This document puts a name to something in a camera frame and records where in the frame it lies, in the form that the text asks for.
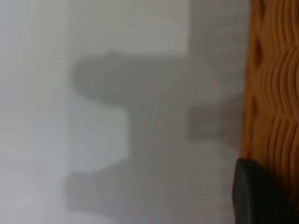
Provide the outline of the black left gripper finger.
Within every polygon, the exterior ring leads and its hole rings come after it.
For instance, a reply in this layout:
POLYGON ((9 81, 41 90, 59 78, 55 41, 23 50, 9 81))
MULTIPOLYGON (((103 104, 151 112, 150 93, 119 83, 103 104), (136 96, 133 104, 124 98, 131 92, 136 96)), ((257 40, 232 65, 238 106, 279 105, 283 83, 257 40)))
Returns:
POLYGON ((289 204, 270 173, 257 161, 235 164, 232 202, 236 224, 297 224, 299 213, 289 204))

